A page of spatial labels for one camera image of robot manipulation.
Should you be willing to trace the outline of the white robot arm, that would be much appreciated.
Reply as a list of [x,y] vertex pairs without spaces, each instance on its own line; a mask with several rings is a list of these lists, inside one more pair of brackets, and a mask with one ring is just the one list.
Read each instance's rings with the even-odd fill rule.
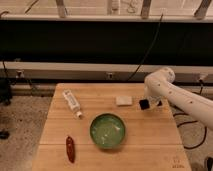
[[175,86],[174,80],[175,73],[169,67],[163,67],[148,74],[144,79],[145,99],[153,102],[164,97],[213,130],[213,100]]

